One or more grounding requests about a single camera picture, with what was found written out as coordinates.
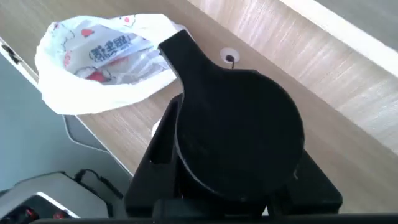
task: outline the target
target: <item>black stand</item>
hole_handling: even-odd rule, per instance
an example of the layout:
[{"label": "black stand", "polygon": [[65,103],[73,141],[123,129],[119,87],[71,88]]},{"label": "black stand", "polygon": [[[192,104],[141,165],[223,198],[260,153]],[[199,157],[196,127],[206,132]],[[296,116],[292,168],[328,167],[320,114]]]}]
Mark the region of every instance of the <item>black stand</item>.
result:
[{"label": "black stand", "polygon": [[175,150],[181,100],[178,95],[167,107],[124,198],[131,217],[259,217],[266,206],[270,217],[338,212],[341,194],[306,152],[287,184],[261,203],[222,201],[201,189],[189,178]]}]

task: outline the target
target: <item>black object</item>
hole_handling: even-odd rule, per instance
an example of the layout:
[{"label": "black object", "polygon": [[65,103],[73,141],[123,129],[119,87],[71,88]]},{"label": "black object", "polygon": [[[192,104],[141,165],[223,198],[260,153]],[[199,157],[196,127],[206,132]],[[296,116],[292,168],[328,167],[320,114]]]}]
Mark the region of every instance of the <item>black object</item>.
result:
[{"label": "black object", "polygon": [[397,223],[336,215],[341,194],[303,150],[299,112],[278,84],[216,66],[185,31],[160,51],[184,93],[170,101],[124,197],[131,218],[63,223]]},{"label": "black object", "polygon": [[53,218],[54,214],[61,213],[64,218],[70,216],[64,211],[48,202],[41,196],[35,195],[28,198],[22,205],[7,214],[0,220],[1,224],[28,224],[40,218]]},{"label": "black object", "polygon": [[8,46],[2,44],[1,47],[8,53],[8,56],[11,58],[11,60],[15,63],[18,64],[21,62],[15,55],[15,52]]}]

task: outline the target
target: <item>wood grain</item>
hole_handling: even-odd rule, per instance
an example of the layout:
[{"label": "wood grain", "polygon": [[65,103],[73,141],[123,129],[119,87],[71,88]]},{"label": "wood grain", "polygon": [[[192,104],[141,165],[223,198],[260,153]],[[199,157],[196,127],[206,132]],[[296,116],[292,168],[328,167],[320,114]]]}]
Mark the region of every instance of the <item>wood grain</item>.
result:
[{"label": "wood grain", "polygon": [[[258,5],[238,8],[241,5],[214,2],[194,3],[217,22],[185,0],[3,0],[0,2],[0,34],[28,65],[34,67],[35,46],[52,21],[78,14],[114,17],[163,13],[187,26],[204,53],[218,65],[228,66],[219,53],[223,47],[233,47],[241,54],[236,67],[256,69],[289,92],[303,118],[306,150],[343,194],[342,212],[397,212],[398,157],[363,131],[373,130],[367,127],[385,125],[381,121],[385,121],[385,116],[391,116],[391,113],[384,113],[377,122],[372,123],[372,119],[368,120],[371,125],[366,122],[366,119],[373,118],[373,114],[366,113],[366,110],[373,106],[376,110],[380,105],[378,100],[384,95],[396,94],[398,86],[393,85],[386,92],[377,89],[376,96],[369,95],[375,88],[385,88],[391,75],[279,1],[251,1],[260,4],[260,8],[256,8]],[[240,15],[236,20],[233,15],[243,13],[242,10],[250,13],[247,18]],[[235,27],[235,30],[231,29],[235,35],[220,24],[227,29]],[[264,33],[253,29],[264,29]],[[150,141],[152,125],[161,117],[169,99],[180,91],[180,84],[173,82],[143,102],[79,118],[134,172]],[[361,96],[365,103],[352,102]],[[392,98],[389,99],[381,105],[389,106]],[[361,128],[345,116],[361,124]],[[395,121],[391,122],[390,127],[396,127]],[[375,136],[383,130],[381,128],[372,134]],[[396,144],[396,140],[390,138],[386,136],[381,140],[388,139]]]},{"label": "wood grain", "polygon": [[398,79],[279,0],[189,0],[398,154]]}]

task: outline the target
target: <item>black cable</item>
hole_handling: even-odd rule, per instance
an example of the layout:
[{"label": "black cable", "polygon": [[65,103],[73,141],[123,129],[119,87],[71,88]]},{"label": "black cable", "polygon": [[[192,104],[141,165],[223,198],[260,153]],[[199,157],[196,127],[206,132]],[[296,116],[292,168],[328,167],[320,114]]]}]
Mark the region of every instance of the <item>black cable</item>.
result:
[{"label": "black cable", "polygon": [[227,55],[227,56],[225,57],[225,60],[226,60],[227,62],[231,62],[231,63],[232,63],[231,69],[234,69],[234,66],[235,66],[235,58],[234,58],[232,55]]},{"label": "black cable", "polygon": [[73,180],[79,184],[82,184],[81,180],[83,179],[86,172],[91,172],[92,174],[94,174],[100,182],[102,182],[108,189],[110,189],[110,191],[112,191],[113,194],[115,194],[115,196],[117,196],[117,198],[119,198],[119,199],[123,198],[123,194],[107,178],[98,175],[97,172],[95,172],[91,169],[79,170],[79,172],[77,172],[75,174],[75,176],[73,177]]}]

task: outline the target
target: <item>plastic bag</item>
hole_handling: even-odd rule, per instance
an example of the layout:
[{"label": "plastic bag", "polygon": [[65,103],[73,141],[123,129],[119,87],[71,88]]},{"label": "plastic bag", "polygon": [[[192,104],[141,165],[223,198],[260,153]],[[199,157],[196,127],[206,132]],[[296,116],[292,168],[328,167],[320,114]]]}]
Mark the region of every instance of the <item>plastic bag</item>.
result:
[{"label": "plastic bag", "polygon": [[73,115],[144,100],[176,79],[157,46],[182,29],[161,14],[52,23],[35,55],[43,100]]}]

